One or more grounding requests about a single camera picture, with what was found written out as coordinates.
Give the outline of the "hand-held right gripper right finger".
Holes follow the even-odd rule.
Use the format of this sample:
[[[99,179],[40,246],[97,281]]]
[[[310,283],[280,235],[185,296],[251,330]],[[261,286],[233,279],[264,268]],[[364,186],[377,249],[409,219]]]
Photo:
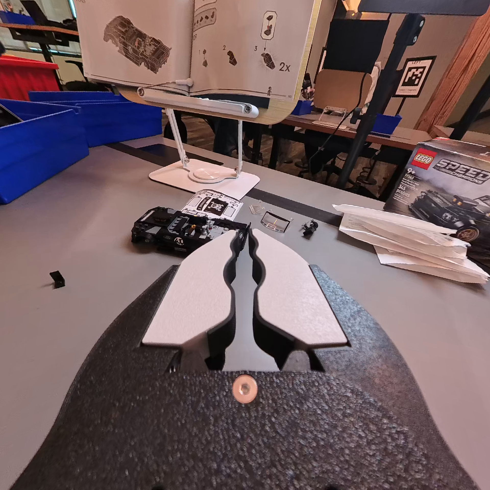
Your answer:
[[[344,348],[341,327],[312,268],[298,253],[259,229],[249,234],[253,298],[253,336],[280,371],[299,352],[298,364],[322,370],[315,350]]]

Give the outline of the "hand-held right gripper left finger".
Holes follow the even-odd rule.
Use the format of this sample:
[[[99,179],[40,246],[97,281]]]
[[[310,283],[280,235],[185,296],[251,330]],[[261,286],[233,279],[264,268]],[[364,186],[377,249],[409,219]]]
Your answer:
[[[142,345],[175,348],[221,371],[235,337],[238,231],[212,239],[178,266],[142,338]]]

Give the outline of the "black lego car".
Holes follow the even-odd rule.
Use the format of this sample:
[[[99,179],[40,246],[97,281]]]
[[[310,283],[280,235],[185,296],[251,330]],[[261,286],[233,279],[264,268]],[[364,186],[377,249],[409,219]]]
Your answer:
[[[153,245],[159,251],[190,254],[228,231],[236,231],[238,245],[243,250],[250,224],[236,223],[202,213],[185,213],[168,207],[155,207],[133,225],[131,242]]]

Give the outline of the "large blue plastic bin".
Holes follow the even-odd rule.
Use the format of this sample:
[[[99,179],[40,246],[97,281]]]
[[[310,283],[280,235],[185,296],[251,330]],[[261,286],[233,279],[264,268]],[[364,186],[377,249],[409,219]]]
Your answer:
[[[1,204],[89,155],[79,107],[1,100],[1,109],[18,120],[1,126]]]

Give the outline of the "transparent lego windshield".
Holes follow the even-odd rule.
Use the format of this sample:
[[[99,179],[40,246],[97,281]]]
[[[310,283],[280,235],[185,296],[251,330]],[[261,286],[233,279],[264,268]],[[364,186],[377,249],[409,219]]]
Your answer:
[[[284,218],[271,211],[267,211],[261,218],[260,223],[270,231],[284,234],[290,227],[292,221],[292,218]]]

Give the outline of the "lego set box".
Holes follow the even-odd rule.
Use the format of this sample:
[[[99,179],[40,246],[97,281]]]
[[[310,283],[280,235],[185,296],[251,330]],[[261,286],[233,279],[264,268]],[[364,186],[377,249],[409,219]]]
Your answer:
[[[447,138],[419,143],[384,211],[452,229],[489,268],[489,147]]]

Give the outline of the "lego instruction booklet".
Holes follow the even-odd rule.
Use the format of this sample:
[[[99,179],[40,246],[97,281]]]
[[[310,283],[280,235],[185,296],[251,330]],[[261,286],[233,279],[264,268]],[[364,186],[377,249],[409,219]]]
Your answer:
[[[268,107],[292,101],[314,1],[78,1],[93,80]]]

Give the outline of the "white sticker sheet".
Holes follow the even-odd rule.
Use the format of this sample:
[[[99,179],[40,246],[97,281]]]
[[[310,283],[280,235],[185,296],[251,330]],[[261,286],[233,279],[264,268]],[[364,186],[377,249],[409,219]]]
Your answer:
[[[211,189],[200,190],[181,209],[182,213],[234,221],[243,202]]]

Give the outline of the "pile of white paper bags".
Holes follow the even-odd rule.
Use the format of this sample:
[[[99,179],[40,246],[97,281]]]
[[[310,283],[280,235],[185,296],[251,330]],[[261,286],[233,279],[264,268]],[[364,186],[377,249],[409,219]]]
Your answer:
[[[339,230],[373,245],[383,265],[468,284],[489,280],[489,274],[468,259],[470,244],[457,238],[454,228],[349,204],[333,207],[343,213]]]

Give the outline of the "white book stand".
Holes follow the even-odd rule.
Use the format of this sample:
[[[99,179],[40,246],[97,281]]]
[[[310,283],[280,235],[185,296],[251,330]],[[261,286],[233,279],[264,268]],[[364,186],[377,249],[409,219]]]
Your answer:
[[[321,1],[195,1],[187,95],[144,82],[133,101],[161,106],[170,120],[180,160],[149,174],[189,192],[210,189],[241,199],[260,178],[242,170],[244,121],[272,125],[299,99]],[[174,109],[236,120],[234,168],[196,158],[183,148]]]

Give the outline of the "wooden desk with black legs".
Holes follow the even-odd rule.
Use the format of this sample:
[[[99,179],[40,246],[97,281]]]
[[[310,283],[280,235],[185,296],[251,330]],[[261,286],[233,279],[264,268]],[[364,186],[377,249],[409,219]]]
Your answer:
[[[340,121],[340,116],[311,113],[301,116],[289,115],[287,118],[281,121],[281,124],[324,134],[334,133],[335,128],[339,126],[339,129],[335,132],[336,135],[354,139],[360,122],[358,121],[356,124],[352,125],[349,122],[349,118],[344,122]],[[413,150],[418,143],[425,142],[430,139],[431,136],[425,131],[398,126],[391,135],[370,133],[367,136],[366,141],[403,150]]]
[[[7,28],[14,40],[39,44],[48,63],[53,63],[49,46],[69,46],[70,41],[79,43],[78,32],[66,28],[3,22],[1,28]]]

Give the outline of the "small blue bin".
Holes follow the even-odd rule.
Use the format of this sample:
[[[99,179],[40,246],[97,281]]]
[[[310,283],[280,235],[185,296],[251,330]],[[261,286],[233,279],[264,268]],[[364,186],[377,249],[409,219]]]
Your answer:
[[[377,113],[370,133],[389,137],[393,135],[395,129],[401,122],[401,119],[402,116],[400,114],[391,116]]]

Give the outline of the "black tripod pole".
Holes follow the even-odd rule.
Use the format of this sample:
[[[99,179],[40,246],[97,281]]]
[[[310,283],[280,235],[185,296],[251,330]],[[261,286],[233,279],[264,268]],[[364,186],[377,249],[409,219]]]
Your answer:
[[[364,147],[367,137],[373,129],[376,116],[384,107],[391,95],[397,67],[405,53],[407,46],[413,45],[424,25],[425,18],[420,14],[405,15],[394,40],[394,45],[389,54],[384,69],[378,78],[371,102],[358,125],[356,136],[349,148],[346,161],[338,177],[336,187],[344,189],[355,163]]]

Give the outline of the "beige book stand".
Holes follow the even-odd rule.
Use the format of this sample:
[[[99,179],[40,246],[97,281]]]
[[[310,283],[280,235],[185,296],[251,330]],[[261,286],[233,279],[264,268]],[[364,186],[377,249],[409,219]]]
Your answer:
[[[341,119],[356,124],[373,85],[369,73],[345,70],[321,70],[316,77],[313,104],[322,115],[339,113]]]

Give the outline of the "printed tag sign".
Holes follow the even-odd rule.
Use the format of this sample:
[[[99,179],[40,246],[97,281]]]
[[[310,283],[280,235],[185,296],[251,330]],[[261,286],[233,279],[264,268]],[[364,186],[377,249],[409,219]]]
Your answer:
[[[395,96],[403,98],[419,97],[436,58],[436,56],[407,58]]]

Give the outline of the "red plastic bin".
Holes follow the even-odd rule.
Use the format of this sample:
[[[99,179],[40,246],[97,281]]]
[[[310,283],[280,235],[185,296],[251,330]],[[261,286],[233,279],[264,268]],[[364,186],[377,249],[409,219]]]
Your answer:
[[[58,64],[1,56],[1,99],[28,101],[31,91],[59,91]]]

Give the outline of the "wooden post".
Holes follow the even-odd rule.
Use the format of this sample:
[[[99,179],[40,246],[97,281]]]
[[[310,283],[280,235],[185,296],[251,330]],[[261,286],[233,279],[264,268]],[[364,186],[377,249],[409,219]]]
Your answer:
[[[470,25],[417,123],[428,134],[443,126],[489,54],[489,8]]]

